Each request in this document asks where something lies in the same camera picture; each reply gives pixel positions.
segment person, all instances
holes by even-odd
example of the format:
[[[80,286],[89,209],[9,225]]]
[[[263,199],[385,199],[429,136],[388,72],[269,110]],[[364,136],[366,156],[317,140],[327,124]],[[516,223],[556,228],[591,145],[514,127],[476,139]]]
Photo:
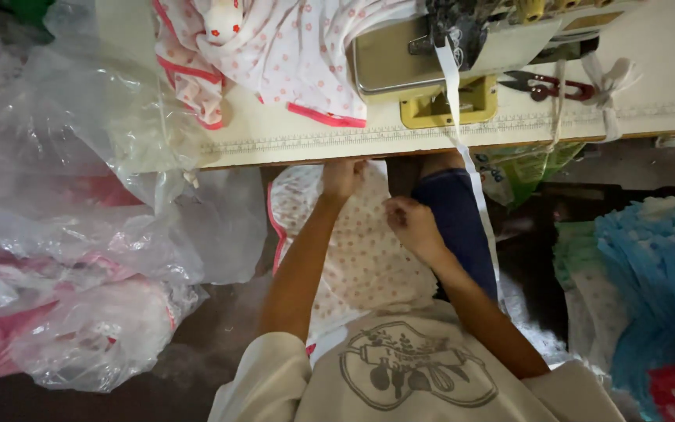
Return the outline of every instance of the person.
[[[314,350],[312,368],[312,303],[363,167],[325,164],[323,192],[271,284],[260,336],[216,393],[209,420],[623,420],[591,372],[578,362],[550,371],[497,307],[488,241],[456,153],[429,157],[411,197],[392,197],[384,210],[448,302],[351,321],[319,341],[326,346]]]

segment navy blue pants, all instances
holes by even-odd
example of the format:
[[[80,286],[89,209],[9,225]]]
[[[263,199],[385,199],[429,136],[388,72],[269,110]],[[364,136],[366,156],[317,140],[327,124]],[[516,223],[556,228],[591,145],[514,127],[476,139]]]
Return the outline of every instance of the navy blue pants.
[[[491,253],[467,171],[453,168],[430,174],[421,179],[411,197],[431,208],[447,248],[470,277],[497,302]],[[442,292],[440,289],[437,298],[448,302]]]

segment hand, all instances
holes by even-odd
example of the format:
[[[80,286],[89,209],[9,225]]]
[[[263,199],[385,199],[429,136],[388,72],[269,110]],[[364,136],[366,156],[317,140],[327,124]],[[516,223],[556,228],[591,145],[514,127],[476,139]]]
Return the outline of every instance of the hand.
[[[365,167],[366,161],[345,159],[326,162],[322,170],[322,195],[342,206],[364,181]]]
[[[387,224],[400,242],[424,264],[434,266],[451,254],[436,227],[431,208],[409,197],[384,201]]]

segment sewing machine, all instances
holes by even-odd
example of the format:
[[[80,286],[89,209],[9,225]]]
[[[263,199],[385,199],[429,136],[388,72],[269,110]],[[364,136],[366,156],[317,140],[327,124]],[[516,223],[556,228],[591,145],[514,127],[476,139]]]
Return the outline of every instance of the sewing machine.
[[[447,5],[352,43],[361,97],[368,103],[399,101],[401,120],[410,129],[452,125],[434,50],[445,45],[445,37],[460,72],[461,123],[482,122],[496,115],[499,73],[594,51],[601,31],[642,0],[457,0],[461,9],[473,11],[451,19],[444,8],[453,2],[438,3]]]

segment white table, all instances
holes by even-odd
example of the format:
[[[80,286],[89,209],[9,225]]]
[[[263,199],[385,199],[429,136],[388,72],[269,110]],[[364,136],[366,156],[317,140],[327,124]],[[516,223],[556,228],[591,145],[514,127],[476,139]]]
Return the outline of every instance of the white table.
[[[130,51],[153,68],[153,22],[147,0],[98,0],[100,36]],[[616,96],[625,137],[675,132],[675,0],[649,0],[647,5],[602,33],[598,57],[607,71],[620,57],[638,64],[642,79]],[[555,64],[525,70],[554,74]],[[567,78],[588,82],[579,61],[567,64]],[[446,129],[406,129],[397,102],[371,104],[365,129],[339,129],[260,104],[251,91],[231,84],[224,95],[223,128],[206,131],[199,141],[200,167],[219,168],[316,161],[346,156],[391,156],[451,148]],[[536,103],[526,93],[500,87],[496,117],[462,127],[469,146],[533,143],[550,139],[551,105]],[[562,139],[603,139],[601,113],[594,106],[567,101]]]

